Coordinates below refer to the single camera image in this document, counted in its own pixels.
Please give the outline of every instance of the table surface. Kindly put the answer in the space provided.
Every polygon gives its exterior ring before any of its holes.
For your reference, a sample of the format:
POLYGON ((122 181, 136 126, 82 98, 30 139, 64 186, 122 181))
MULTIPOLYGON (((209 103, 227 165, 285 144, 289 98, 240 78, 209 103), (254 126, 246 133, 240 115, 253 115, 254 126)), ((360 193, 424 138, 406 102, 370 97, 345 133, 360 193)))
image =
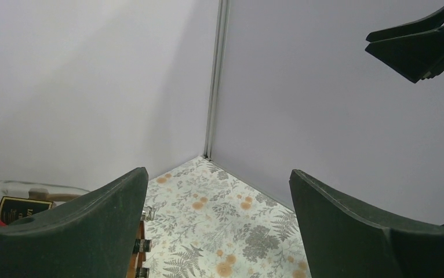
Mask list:
POLYGON ((311 277, 295 213, 198 157, 150 181, 151 277, 311 277))

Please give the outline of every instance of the metal frame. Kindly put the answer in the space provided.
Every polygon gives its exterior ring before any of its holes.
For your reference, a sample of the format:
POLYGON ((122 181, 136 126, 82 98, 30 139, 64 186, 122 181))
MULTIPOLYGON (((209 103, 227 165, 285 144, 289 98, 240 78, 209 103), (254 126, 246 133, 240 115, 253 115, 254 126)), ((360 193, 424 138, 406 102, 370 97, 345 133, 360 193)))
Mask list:
POLYGON ((217 96, 220 88, 222 74, 222 62, 224 60, 225 35, 229 18, 229 0, 219 1, 219 14, 217 16, 217 30, 215 34, 215 47, 212 65, 212 82, 210 84, 210 99, 208 108, 207 129, 205 135, 205 149, 203 156, 209 160, 212 158, 213 135, 215 131, 215 116, 217 111, 217 96))

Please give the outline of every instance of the bottle label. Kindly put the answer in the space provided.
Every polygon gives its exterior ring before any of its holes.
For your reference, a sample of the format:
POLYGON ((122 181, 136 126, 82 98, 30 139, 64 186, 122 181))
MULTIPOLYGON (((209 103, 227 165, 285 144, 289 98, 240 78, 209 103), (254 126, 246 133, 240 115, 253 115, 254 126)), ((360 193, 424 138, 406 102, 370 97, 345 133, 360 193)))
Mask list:
POLYGON ((0 221, 8 225, 23 217, 51 209, 52 205, 53 202, 49 201, 4 196, 0 202, 0 221))

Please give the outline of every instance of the glass bottle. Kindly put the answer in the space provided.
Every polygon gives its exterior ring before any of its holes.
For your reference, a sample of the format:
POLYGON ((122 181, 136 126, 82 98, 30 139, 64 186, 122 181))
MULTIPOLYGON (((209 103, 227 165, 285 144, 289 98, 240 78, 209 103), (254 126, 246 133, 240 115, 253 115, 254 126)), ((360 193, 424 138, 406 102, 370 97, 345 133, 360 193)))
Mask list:
POLYGON ((71 186, 0 181, 0 220, 10 224, 87 193, 88 190, 71 186))

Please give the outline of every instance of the white panel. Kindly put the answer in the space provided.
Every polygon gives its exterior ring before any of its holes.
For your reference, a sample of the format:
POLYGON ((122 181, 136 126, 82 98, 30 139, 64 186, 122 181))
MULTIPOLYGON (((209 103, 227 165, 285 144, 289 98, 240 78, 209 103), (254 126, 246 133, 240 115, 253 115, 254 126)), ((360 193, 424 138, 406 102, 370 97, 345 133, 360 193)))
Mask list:
POLYGON ((424 0, 232 1, 213 160, 292 206, 302 169, 393 213, 444 223, 444 74, 412 84, 364 51, 424 0))
POLYGON ((200 155, 217 8, 0 1, 0 180, 95 189, 200 155))

